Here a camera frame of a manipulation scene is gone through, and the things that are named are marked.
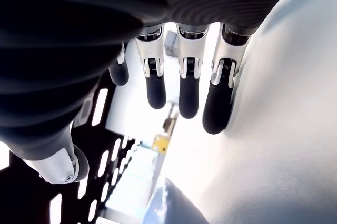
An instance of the metal bracket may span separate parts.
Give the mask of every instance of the metal bracket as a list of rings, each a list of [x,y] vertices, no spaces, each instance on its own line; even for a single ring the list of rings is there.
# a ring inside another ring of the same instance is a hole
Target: metal bracket
[[[177,24],[178,29],[178,59],[180,64],[180,76],[186,78],[187,76],[187,58],[195,58],[194,63],[194,78],[200,78],[201,65],[205,52],[206,36],[208,25],[205,26],[206,30],[200,32],[187,31]],[[189,27],[190,30],[195,30],[195,26]]]
[[[149,59],[155,59],[158,77],[164,74],[164,39],[162,24],[159,30],[149,34],[139,34],[136,38],[138,53],[145,77],[150,77]]]

